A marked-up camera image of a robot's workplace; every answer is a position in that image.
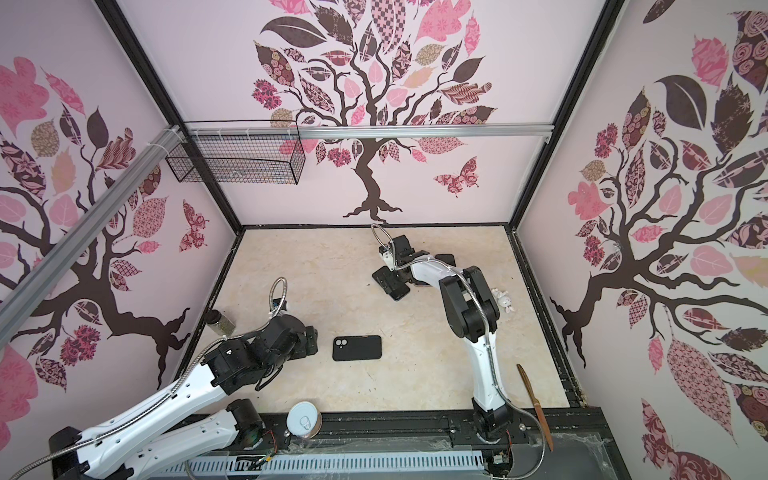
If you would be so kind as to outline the black smartphone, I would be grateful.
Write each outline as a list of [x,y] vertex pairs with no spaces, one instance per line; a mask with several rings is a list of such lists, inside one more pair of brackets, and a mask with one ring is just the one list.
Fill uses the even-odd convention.
[[399,301],[410,293],[408,285],[399,275],[387,268],[381,267],[372,274],[373,280],[394,301]]

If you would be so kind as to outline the white round can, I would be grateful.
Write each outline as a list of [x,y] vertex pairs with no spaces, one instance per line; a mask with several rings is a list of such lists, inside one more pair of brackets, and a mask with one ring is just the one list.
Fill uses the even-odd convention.
[[286,427],[292,436],[302,439],[313,438],[322,427],[322,414],[314,403],[301,401],[289,410]]

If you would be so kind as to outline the glass spice jar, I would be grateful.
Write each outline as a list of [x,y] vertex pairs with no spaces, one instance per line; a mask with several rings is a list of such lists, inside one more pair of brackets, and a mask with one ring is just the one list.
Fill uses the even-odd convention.
[[236,325],[225,314],[216,309],[211,309],[203,316],[203,321],[216,335],[233,337]]

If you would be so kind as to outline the small white figurine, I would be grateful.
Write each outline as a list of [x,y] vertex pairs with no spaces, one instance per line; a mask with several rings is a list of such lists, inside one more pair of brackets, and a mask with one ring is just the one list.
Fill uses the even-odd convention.
[[491,292],[495,297],[496,303],[500,309],[503,309],[507,314],[512,314],[515,312],[512,299],[507,291],[501,291],[497,288],[493,288]]

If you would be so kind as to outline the brown wooden stick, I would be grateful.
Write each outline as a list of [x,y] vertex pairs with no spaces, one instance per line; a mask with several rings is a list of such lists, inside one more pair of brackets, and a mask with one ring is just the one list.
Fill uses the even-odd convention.
[[537,396],[536,396],[536,394],[534,392],[532,383],[531,383],[531,381],[530,381],[530,379],[529,379],[529,377],[527,375],[527,372],[526,372],[525,368],[521,364],[517,364],[516,367],[517,367],[518,373],[519,373],[519,375],[521,377],[521,380],[523,382],[523,385],[524,385],[524,387],[525,387],[525,389],[527,391],[527,394],[528,394],[528,396],[529,396],[529,398],[531,400],[531,403],[533,405],[533,408],[534,408],[534,411],[535,411],[535,414],[536,414],[536,418],[537,418],[537,420],[540,423],[541,432],[542,432],[543,438],[544,438],[544,440],[546,442],[546,445],[547,445],[549,451],[553,452],[554,451],[554,440],[553,440],[553,437],[552,437],[552,434],[551,434],[551,431],[550,431],[547,419],[546,419],[545,414],[543,412],[543,408],[542,408],[542,406],[540,404],[540,401],[539,401],[539,399],[537,398]]

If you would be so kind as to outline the silver aluminium rail back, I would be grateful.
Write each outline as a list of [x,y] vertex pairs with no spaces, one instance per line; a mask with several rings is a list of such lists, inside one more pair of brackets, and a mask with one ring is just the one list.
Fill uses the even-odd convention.
[[543,137],[549,139],[554,126],[546,123],[496,123],[477,125],[407,125],[407,126],[289,126],[187,127],[192,136],[257,136],[282,135],[297,139],[383,139],[383,138],[442,138],[442,137]]

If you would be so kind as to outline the silver aluminium rail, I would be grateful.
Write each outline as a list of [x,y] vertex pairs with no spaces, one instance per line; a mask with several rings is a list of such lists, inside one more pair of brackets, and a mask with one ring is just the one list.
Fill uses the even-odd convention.
[[1,344],[6,345],[37,306],[70,270],[90,242],[107,225],[131,193],[151,171],[179,145],[183,135],[179,126],[169,126],[139,154],[131,164],[64,237],[46,254],[38,267],[21,281],[1,305]]
[[546,123],[496,123],[477,125],[407,125],[407,126],[289,126],[187,127],[192,136],[257,136],[282,135],[297,139],[383,139],[383,138],[442,138],[442,137],[543,137],[549,139],[554,126]]

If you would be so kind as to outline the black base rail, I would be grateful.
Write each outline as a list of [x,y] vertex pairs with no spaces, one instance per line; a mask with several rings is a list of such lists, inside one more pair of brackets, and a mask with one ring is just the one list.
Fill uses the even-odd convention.
[[518,476],[531,467],[538,479],[627,479],[630,474],[602,411],[554,408],[545,412],[554,439],[550,452],[532,420],[521,416],[483,436],[469,410],[321,413],[322,427],[310,439],[292,436],[285,413],[264,413],[255,432],[223,446],[201,415],[172,428],[160,450],[142,448],[128,462],[136,477],[151,476],[201,456],[246,456],[269,461],[277,455],[479,451],[485,472],[412,472],[245,479],[409,478],[491,479]]

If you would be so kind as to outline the silver aluminium rail left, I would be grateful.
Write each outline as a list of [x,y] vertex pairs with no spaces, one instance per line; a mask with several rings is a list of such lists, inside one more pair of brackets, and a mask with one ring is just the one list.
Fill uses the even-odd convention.
[[131,164],[64,237],[46,254],[38,267],[21,281],[1,305],[1,344],[6,345],[37,306],[70,270],[90,242],[107,225],[131,193],[151,171],[179,145],[183,135],[179,126],[169,126],[139,154]]

